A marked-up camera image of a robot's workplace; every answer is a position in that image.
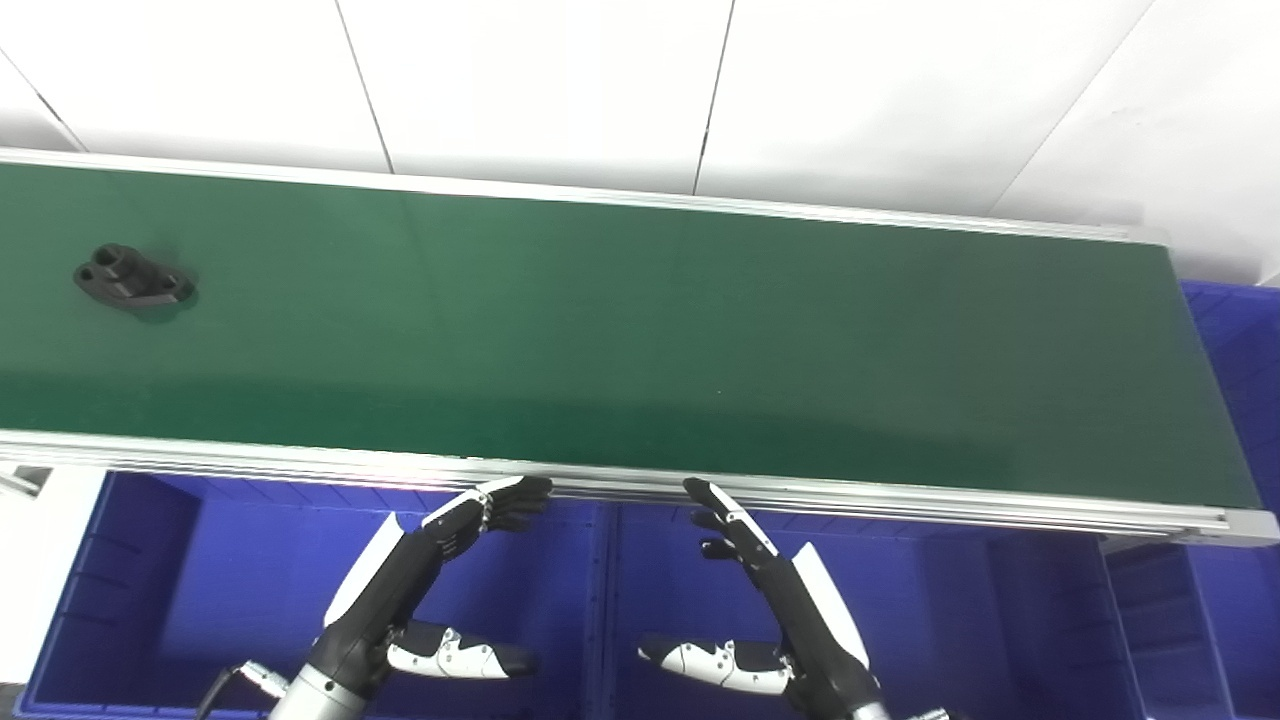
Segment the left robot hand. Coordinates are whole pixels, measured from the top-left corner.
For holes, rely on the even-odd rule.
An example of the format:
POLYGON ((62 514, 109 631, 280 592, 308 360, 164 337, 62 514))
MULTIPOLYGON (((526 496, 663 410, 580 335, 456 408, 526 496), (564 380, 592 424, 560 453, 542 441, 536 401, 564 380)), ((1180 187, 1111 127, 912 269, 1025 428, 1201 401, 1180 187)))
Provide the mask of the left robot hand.
POLYGON ((466 489, 406 530, 390 515, 349 569, 323 620, 301 676, 324 694, 374 700, 392 671, 504 680, 538 670, 536 655, 494 644, 413 614, 443 566, 489 530, 520 532, 541 512, 553 483, 508 477, 466 489))

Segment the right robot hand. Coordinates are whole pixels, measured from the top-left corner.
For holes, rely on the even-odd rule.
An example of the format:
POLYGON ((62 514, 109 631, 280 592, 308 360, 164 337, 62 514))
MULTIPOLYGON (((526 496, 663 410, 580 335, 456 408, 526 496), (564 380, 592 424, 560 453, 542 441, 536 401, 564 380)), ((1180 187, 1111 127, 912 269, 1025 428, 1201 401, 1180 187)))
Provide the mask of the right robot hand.
POLYGON ((727 691, 783 697, 806 719, 887 719, 861 634, 814 544, 788 557, 717 484, 690 477, 684 489, 700 505, 692 523, 714 533, 700 542, 703 557, 744 569, 778 623, 780 642, 657 634, 640 639, 637 656, 727 691))

